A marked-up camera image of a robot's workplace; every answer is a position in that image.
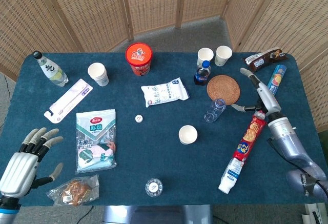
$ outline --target silver robotic arm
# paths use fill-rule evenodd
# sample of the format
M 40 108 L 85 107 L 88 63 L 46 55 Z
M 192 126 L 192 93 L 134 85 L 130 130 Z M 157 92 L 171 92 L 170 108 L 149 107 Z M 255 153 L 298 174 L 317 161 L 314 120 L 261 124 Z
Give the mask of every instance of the silver robotic arm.
M 281 107 L 268 87 L 251 71 L 241 68 L 255 86 L 259 101 L 256 106 L 242 107 L 232 105 L 238 111 L 262 110 L 269 118 L 269 129 L 281 156 L 297 169 L 286 173 L 289 185 L 306 196 L 315 196 L 328 202 L 328 181 L 323 170 L 309 157 L 287 117 L 280 111 Z
M 52 138 L 59 129 L 46 133 L 46 128 L 32 130 L 24 139 L 20 150 L 11 157 L 5 172 L 0 180 L 0 223 L 14 222 L 21 205 L 19 199 L 38 188 L 54 181 L 63 168 L 63 163 L 57 165 L 48 176 L 36 179 L 36 171 L 43 157 L 50 148 L 61 142 L 63 137 Z

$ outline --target white paper cup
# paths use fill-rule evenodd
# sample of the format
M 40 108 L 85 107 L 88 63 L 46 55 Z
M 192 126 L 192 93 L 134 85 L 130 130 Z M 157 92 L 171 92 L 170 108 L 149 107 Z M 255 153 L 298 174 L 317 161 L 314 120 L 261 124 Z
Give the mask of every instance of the white paper cup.
M 196 141 L 197 130 L 193 126 L 185 125 L 179 130 L 179 139 L 182 144 L 189 145 Z
M 214 53 L 210 48 L 201 48 L 198 51 L 197 66 L 201 65 L 203 61 L 211 61 L 213 56 Z
M 228 59 L 231 56 L 232 56 L 232 50 L 230 49 L 230 47 L 228 47 L 228 46 L 219 46 L 216 49 L 216 56 L 215 56 L 214 63 L 215 63 L 215 65 L 221 67 L 224 64 L 226 64 L 226 62 L 228 61 Z
M 88 67 L 88 74 L 98 85 L 104 87 L 108 84 L 108 76 L 106 68 L 101 63 L 93 63 Z

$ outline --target rattan coaster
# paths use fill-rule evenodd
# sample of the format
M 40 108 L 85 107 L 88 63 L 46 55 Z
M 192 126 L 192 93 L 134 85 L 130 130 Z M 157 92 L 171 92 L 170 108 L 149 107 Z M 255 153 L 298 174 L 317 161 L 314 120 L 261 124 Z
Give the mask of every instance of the rattan coaster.
M 231 105 L 239 99 L 240 88 L 231 77 L 217 75 L 207 84 L 207 93 L 212 100 L 223 98 L 226 105 Z

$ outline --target black cable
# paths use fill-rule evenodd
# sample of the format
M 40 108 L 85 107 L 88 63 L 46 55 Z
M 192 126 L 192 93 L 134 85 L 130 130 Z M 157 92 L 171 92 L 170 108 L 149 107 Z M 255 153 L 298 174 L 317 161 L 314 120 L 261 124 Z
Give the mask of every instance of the black cable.
M 5 78 L 5 81 L 6 81 L 6 84 L 7 84 L 7 90 L 8 90 L 8 93 L 9 93 L 9 101 L 11 102 L 11 93 L 10 93 L 10 91 L 9 91 L 8 81 L 7 81 L 7 78 L 6 78 L 5 75 L 4 75 L 4 78 Z
M 281 155 L 281 153 L 277 150 L 277 148 L 273 145 L 272 143 L 272 138 L 268 138 L 267 142 L 269 143 L 269 145 L 275 150 L 275 152 L 282 158 L 284 159 L 286 162 L 288 162 L 289 164 L 293 165 L 295 168 L 299 169 L 300 171 L 302 171 L 302 173 L 307 174 L 309 177 L 312 177 L 307 171 L 305 171 L 303 168 L 301 168 L 300 166 L 298 166 L 297 164 L 287 160 L 283 155 Z M 323 190 L 323 192 L 326 194 L 326 197 L 328 199 L 328 192 L 327 190 L 324 188 L 324 186 L 319 182 L 319 179 L 316 179 L 316 184 L 318 184 L 318 186 Z
M 80 218 L 80 220 L 78 220 L 78 222 L 77 222 L 76 224 L 79 224 L 80 221 L 81 221 L 84 217 L 86 217 L 87 215 L 89 215 L 89 213 L 92 211 L 93 207 L 94 207 L 94 206 L 91 206 L 90 210 L 89 210 L 84 216 L 82 216 L 82 217 Z
M 315 221 L 316 221 L 316 224 L 320 224 L 317 213 L 316 213 L 315 211 L 312 211 L 312 214 L 313 214 L 313 216 L 314 216 L 314 219 L 315 219 Z
M 220 217 L 217 217 L 217 216 L 215 216 L 215 215 L 213 215 L 213 217 L 214 217 L 214 218 L 217 218 L 218 220 L 220 220 L 220 221 L 222 221 L 222 222 L 224 222 L 225 224 L 229 224 L 229 222 L 227 222 L 227 221 L 221 219 Z

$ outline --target table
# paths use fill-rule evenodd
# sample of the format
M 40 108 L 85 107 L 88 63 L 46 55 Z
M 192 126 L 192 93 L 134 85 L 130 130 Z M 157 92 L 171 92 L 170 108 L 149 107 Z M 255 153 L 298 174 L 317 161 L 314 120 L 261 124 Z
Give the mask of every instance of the table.
M 242 61 L 253 53 L 233 53 L 224 67 L 211 63 L 210 77 L 226 74 L 236 79 L 241 93 L 237 104 L 251 105 L 257 93 L 251 82 L 239 72 Z M 19 149 L 25 136 L 34 128 L 59 128 L 65 139 L 51 148 L 43 159 L 38 177 L 49 175 L 59 163 L 64 163 L 61 176 L 53 183 L 32 190 L 21 200 L 24 206 L 50 206 L 53 202 L 46 192 L 74 178 L 76 168 L 76 113 L 95 110 L 116 110 L 116 162 L 111 170 L 98 171 L 100 198 L 93 205 L 202 205 L 236 203 L 308 203 L 292 190 L 285 172 L 292 166 L 283 161 L 268 145 L 268 127 L 264 129 L 242 169 L 236 186 L 228 195 L 218 190 L 220 178 L 243 136 L 252 112 L 240 113 L 227 107 L 213 124 L 203 119 L 211 100 L 206 86 L 196 86 L 197 53 L 154 53 L 151 71 L 138 77 L 133 74 L 123 53 L 45 53 L 66 72 L 69 83 L 58 87 L 46 79 L 31 55 L 27 56 L 20 72 L 12 103 L 0 138 L 0 175 L 11 155 Z M 311 117 L 310 108 L 295 59 L 283 62 L 287 66 L 276 98 L 282 112 L 303 142 L 309 156 L 327 172 L 322 149 Z M 87 74 L 93 62 L 103 63 L 109 84 L 98 86 Z M 267 83 L 276 65 L 257 73 Z M 167 83 L 180 77 L 190 98 L 185 101 L 145 107 L 141 86 Z M 64 120 L 55 125 L 43 113 L 80 78 L 93 90 Z M 141 114 L 143 122 L 135 122 Z M 178 131 L 183 125 L 193 125 L 198 131 L 197 142 L 182 145 Z M 148 179 L 162 180 L 164 191 L 160 197 L 150 198 L 145 193 Z

